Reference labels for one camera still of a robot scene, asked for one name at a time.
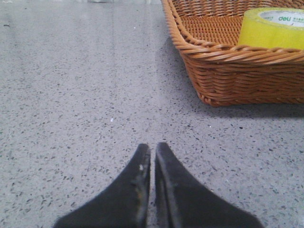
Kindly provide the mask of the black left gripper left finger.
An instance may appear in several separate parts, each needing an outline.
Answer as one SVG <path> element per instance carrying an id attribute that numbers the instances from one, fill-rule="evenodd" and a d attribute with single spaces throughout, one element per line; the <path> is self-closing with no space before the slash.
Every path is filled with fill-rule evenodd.
<path id="1" fill-rule="evenodd" d="M 100 194 L 61 217 L 56 228 L 144 228 L 150 193 L 151 152 L 139 144 L 118 177 Z"/>

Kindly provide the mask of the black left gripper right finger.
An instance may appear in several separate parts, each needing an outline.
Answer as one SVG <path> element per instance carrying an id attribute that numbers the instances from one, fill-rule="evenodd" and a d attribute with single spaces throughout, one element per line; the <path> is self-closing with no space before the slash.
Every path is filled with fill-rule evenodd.
<path id="1" fill-rule="evenodd" d="M 157 219 L 161 228 L 259 228 L 257 218 L 197 181 L 167 143 L 156 147 Z"/>

